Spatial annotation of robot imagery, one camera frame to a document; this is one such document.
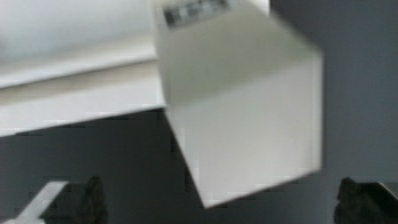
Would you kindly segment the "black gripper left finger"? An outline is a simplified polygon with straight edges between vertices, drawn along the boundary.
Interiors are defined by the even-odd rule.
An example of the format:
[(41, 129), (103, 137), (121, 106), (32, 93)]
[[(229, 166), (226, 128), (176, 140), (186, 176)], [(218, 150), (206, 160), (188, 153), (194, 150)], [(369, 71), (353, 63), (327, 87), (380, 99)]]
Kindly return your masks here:
[(5, 224), (110, 224), (101, 178), (50, 181)]

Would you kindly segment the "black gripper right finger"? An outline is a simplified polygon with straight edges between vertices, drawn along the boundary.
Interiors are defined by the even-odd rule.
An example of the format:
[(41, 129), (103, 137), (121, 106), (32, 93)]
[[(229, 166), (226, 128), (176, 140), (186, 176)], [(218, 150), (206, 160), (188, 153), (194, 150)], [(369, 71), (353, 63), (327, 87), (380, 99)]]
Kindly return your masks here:
[(398, 224), (398, 182), (341, 180), (334, 224)]

